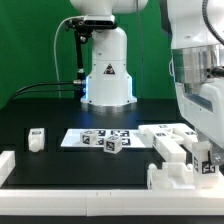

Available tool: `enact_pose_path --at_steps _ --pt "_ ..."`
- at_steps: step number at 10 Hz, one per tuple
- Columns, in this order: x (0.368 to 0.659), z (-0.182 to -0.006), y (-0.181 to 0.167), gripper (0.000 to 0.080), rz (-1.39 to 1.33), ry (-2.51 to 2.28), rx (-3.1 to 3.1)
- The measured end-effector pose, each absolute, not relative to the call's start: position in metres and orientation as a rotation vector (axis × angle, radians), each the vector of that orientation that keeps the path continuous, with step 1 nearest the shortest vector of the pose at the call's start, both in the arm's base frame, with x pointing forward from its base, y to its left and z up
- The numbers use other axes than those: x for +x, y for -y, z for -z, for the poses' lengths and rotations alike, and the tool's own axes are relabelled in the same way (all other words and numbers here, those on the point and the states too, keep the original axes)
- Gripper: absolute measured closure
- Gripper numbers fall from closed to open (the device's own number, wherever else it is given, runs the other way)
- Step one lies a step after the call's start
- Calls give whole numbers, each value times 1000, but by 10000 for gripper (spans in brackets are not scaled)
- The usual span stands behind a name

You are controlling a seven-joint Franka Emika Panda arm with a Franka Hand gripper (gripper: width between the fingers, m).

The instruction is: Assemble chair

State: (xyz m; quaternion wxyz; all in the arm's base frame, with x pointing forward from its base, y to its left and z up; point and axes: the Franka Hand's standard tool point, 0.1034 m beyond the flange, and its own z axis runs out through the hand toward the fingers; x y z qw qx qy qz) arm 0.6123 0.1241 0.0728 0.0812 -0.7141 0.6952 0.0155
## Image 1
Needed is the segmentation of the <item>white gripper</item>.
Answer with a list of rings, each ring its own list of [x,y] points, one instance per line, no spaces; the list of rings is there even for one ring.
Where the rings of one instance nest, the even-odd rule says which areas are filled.
[[[200,94],[186,94],[184,85],[175,84],[180,113],[210,140],[210,161],[224,164],[224,81],[201,85]]]

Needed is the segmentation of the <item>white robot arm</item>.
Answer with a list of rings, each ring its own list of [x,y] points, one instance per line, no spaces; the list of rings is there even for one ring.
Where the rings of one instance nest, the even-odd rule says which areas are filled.
[[[70,0],[81,26],[93,38],[93,68],[87,77],[85,104],[106,107],[104,86],[117,81],[105,75],[110,62],[125,59],[115,43],[125,35],[116,13],[138,12],[148,0]],[[163,28],[172,36],[171,70],[183,118],[209,142],[212,164],[224,164],[224,0],[159,0]]]

